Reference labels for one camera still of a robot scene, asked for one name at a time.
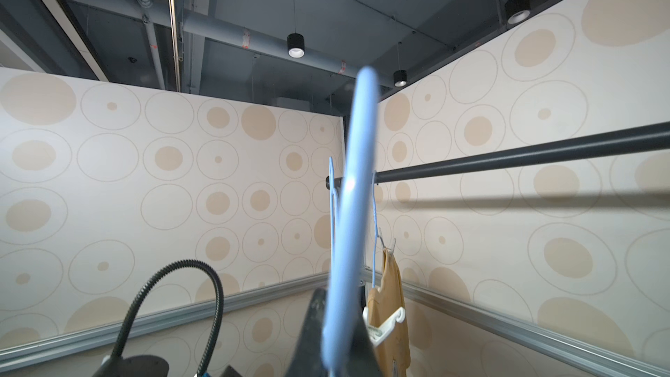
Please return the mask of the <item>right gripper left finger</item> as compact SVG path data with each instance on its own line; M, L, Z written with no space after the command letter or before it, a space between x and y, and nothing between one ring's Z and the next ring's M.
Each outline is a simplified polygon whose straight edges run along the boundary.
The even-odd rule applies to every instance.
M287 377L326 377L329 372L321 358L321 341L326 310L326 289L312 293Z

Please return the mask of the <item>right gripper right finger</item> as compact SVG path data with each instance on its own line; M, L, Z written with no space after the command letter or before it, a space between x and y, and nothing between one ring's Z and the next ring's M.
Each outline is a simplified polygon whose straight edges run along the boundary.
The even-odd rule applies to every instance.
M357 317L350 349L350 375L352 377L382 377L368 331L361 316Z

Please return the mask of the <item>white clothespin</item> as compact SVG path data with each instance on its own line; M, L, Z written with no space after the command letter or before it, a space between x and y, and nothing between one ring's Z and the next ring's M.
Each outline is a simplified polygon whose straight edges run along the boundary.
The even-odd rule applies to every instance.
M368 308L365 307L362 312L362 318L366 325L368 337L374 347L378 347L383 343L393 333L396 325L403 323L406 317L406 309L404 307L399 307L380 326L373 326L368 321Z

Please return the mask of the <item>tan yellow t-shirt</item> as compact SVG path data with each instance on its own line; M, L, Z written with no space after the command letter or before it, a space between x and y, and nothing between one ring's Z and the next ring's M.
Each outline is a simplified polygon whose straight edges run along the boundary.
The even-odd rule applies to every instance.
M391 249L383 250L380 286L368 294L364 319L383 376L406 376L411 365L401 272Z

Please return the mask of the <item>light blue hanger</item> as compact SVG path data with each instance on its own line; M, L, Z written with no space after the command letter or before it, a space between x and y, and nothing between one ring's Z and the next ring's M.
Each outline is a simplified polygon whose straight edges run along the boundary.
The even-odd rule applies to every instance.
M371 265L371 289L376 288L376 253L379 238L377 203L375 197L375 174L373 174L373 181L371 186L372 208L373 208L373 250L372 250L372 265Z
M379 99L378 75L366 66L358 73L354 91L322 332L321 358L331 376L344 374L356 321L361 316L359 274L372 199Z

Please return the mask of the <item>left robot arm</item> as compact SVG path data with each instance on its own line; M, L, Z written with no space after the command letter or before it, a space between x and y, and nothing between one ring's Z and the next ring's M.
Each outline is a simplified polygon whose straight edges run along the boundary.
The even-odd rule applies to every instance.
M112 352L108 358L102 361L96 376L167 376L169 374L169 362L160 356L153 354L126 357L124 350L128 340L134 335L154 333L174 326L187 323L186 315L194 312L196 319L201 320L206 315L199 307L179 307L173 310L149 314L140 319L140 329L133 333L134 321L137 319L143 303L146 301L155 286L167 275L179 270L193 268L203 272L209 277L214 290L214 301L209 304L214 309L212 326L209 328L209 337L206 340L200 363L195 370L196 376L209 376L209 365L216 350L216 344L221 332L224 314L225 293L218 272L210 265L196 259L185 259L175 261L154 274L140 289L131 303L125 319L121 323L120 330L113 345Z

